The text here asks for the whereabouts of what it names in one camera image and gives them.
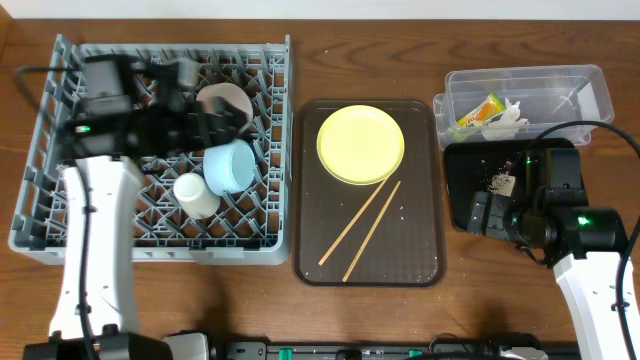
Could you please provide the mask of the white pink-rimmed bowl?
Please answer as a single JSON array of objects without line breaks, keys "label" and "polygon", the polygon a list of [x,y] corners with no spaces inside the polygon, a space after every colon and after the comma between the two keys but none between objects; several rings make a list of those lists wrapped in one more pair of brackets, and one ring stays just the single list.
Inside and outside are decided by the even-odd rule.
[{"label": "white pink-rimmed bowl", "polygon": [[245,115],[244,124],[239,128],[239,133],[243,134],[253,120],[253,106],[248,95],[242,88],[232,83],[218,83],[203,87],[196,95],[196,100],[202,103],[207,113],[212,113],[214,105],[211,99],[221,97],[231,106],[239,109]]}]

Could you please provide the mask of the light blue cup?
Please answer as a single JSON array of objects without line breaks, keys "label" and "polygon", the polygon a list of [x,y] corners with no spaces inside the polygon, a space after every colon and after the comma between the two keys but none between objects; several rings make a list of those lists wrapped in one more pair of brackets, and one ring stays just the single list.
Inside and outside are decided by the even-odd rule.
[{"label": "light blue cup", "polygon": [[222,196],[247,190],[254,180],[256,159],[250,145],[234,139],[224,145],[207,148],[204,152],[204,178],[211,191]]}]

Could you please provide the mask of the white cup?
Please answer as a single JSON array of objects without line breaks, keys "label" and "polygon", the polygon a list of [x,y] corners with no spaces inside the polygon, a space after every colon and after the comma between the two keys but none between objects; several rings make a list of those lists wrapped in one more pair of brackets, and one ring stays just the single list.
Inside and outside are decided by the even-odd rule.
[{"label": "white cup", "polygon": [[195,219],[213,216],[220,206],[220,197],[209,189],[204,178],[197,173],[180,175],[173,185],[173,193],[186,214]]}]

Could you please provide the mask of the wooden chopstick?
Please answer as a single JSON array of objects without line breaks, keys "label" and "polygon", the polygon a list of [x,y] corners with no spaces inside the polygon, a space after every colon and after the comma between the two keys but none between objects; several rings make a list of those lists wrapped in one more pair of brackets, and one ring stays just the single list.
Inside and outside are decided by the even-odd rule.
[{"label": "wooden chopstick", "polygon": [[356,265],[358,264],[362,254],[364,253],[365,249],[367,248],[371,238],[373,237],[374,233],[376,232],[382,218],[384,217],[384,215],[387,212],[387,209],[389,207],[389,205],[391,204],[391,202],[393,201],[398,188],[400,187],[402,181],[399,180],[397,181],[396,185],[394,186],[393,190],[391,191],[390,195],[388,196],[388,198],[386,199],[383,207],[381,208],[381,210],[379,211],[374,223],[372,224],[371,228],[369,229],[366,237],[364,238],[361,246],[359,247],[356,255],[354,256],[354,258],[352,259],[347,271],[345,272],[344,276],[342,277],[342,282],[346,283],[349,279],[349,277],[351,276],[353,270],[355,269]]},{"label": "wooden chopstick", "polygon": [[340,245],[340,243],[342,242],[344,237],[348,234],[348,232],[351,230],[351,228],[355,225],[355,223],[362,216],[364,211],[369,207],[371,202],[376,198],[378,193],[384,187],[384,185],[386,184],[387,180],[388,180],[388,177],[383,179],[380,182],[380,184],[377,186],[377,188],[372,192],[372,194],[367,198],[367,200],[363,203],[363,205],[356,212],[356,214],[351,218],[351,220],[348,222],[348,224],[345,226],[345,228],[342,230],[342,232],[339,234],[339,236],[336,238],[336,240],[332,243],[332,245],[329,247],[329,249],[321,257],[321,259],[318,262],[318,265],[322,266],[327,261],[327,259],[331,256],[331,254],[334,252],[334,250]]}]

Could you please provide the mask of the yellow plate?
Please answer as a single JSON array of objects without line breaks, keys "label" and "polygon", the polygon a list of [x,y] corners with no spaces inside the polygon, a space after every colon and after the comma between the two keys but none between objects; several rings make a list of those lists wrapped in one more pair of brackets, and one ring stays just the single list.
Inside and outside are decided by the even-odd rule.
[{"label": "yellow plate", "polygon": [[316,150],[323,167],[350,185],[371,185],[391,176],[402,163],[404,134],[387,112],[370,105],[350,105],[329,115],[320,126]]}]

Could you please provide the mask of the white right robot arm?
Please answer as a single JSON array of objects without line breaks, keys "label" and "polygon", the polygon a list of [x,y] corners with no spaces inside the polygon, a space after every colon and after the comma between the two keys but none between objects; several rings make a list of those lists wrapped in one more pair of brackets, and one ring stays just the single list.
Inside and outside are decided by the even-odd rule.
[{"label": "white right robot arm", "polygon": [[584,359],[636,359],[639,306],[630,255],[637,239],[619,213],[589,205],[585,191],[540,189],[529,200],[473,196],[467,232],[515,244],[550,268],[569,307]]}]

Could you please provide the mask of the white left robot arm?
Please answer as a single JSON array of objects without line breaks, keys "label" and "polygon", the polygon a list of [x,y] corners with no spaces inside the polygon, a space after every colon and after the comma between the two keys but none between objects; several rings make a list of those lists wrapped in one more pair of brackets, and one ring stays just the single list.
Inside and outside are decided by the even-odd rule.
[{"label": "white left robot arm", "polygon": [[187,101],[196,62],[166,64],[98,55],[74,67],[80,107],[58,122],[65,165],[66,254],[61,293],[44,343],[27,359],[207,359],[200,332],[158,340],[139,331],[133,279],[134,208],[143,187],[140,160],[204,150],[236,139],[243,111],[222,98]]}]

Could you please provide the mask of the pile of rice waste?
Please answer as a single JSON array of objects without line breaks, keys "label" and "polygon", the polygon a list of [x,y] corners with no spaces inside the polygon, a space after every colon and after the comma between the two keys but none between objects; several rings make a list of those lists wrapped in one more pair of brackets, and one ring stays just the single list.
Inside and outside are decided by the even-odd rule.
[{"label": "pile of rice waste", "polygon": [[491,194],[509,197],[512,195],[516,177],[511,174],[511,161],[487,161],[483,189]]}]

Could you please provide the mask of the black waste tray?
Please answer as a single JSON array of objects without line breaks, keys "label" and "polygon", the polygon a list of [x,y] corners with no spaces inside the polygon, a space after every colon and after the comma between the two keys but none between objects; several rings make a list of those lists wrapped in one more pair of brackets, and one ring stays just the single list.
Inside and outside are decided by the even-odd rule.
[{"label": "black waste tray", "polygon": [[[475,192],[487,192],[483,189],[485,163],[487,161],[511,161],[511,174],[516,177],[512,198],[518,208],[531,208],[526,197],[526,152],[533,149],[575,148],[564,138],[543,138],[532,140],[485,141],[477,143],[450,144],[444,149],[444,168],[451,206],[452,221],[456,228],[465,232]],[[543,211],[533,210],[545,215],[553,227],[552,240],[561,232],[571,230],[576,221],[564,212],[565,208],[553,206]]]}]

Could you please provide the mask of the clear plastic waste bin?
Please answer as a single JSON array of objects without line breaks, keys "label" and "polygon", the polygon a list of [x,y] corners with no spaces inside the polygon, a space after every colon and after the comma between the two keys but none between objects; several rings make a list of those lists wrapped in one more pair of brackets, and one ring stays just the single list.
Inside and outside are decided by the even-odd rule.
[{"label": "clear plastic waste bin", "polygon": [[445,78],[433,108],[439,145],[487,141],[480,127],[457,121],[494,93],[504,104],[520,101],[529,120],[513,140],[533,139],[546,129],[572,121],[611,123],[614,110],[603,71],[596,65],[559,65],[460,70]]}]

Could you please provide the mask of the grey plastic dishwasher rack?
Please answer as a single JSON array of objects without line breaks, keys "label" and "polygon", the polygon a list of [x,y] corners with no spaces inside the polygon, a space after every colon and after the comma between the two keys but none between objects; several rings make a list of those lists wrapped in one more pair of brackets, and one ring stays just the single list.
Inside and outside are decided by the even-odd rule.
[{"label": "grey plastic dishwasher rack", "polygon": [[76,68],[86,57],[103,54],[127,54],[153,64],[180,58],[196,61],[201,86],[237,85],[248,95],[253,110],[244,136],[256,159],[253,182],[242,192],[224,193],[220,207],[209,218],[189,217],[172,191],[180,175],[203,172],[202,153],[142,160],[145,179],[133,218],[134,260],[283,263],[290,253],[287,214],[294,120],[294,60],[289,42],[76,45],[58,37],[10,227],[10,248],[48,265],[64,261],[67,203],[55,129],[80,111],[84,82]]}]

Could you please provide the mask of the dark brown serving tray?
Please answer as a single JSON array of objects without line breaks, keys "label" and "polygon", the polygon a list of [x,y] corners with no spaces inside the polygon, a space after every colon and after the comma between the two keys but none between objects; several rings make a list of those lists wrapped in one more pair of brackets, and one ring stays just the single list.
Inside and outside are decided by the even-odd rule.
[{"label": "dark brown serving tray", "polygon": [[[327,261],[319,260],[377,188],[344,183],[322,166],[321,124],[346,100],[315,100],[301,111],[296,151],[294,271],[313,286],[429,287],[446,270],[439,145],[432,109],[411,100],[377,100],[399,124],[405,153],[399,168]],[[402,183],[346,283],[342,277],[397,181]]]}]

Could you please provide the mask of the crumpled white tissue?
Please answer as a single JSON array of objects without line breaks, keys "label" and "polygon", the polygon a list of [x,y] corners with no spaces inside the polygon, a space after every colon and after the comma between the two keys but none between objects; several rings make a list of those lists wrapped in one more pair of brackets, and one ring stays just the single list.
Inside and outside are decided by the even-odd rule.
[{"label": "crumpled white tissue", "polygon": [[516,133],[529,124],[527,118],[521,116],[520,101],[511,103],[505,99],[505,110],[481,128],[481,135],[487,141],[513,140]]}]

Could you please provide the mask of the yellow orange snack wrapper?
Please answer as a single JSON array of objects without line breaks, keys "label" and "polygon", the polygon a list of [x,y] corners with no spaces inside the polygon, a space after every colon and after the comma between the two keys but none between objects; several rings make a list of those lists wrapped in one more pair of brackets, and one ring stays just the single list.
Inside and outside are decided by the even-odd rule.
[{"label": "yellow orange snack wrapper", "polygon": [[476,108],[457,121],[461,127],[480,127],[487,121],[506,110],[506,105],[494,94],[490,93]]}]

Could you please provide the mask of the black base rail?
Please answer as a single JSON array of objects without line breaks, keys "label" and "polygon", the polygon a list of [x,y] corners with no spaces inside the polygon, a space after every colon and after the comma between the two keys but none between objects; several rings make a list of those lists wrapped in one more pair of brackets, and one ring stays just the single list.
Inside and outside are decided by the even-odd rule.
[{"label": "black base rail", "polygon": [[265,339],[218,344],[212,359],[224,360],[336,360],[336,359],[570,359],[581,357],[576,343],[542,342],[528,333],[499,333],[471,339],[441,333],[424,343],[271,342]]}]

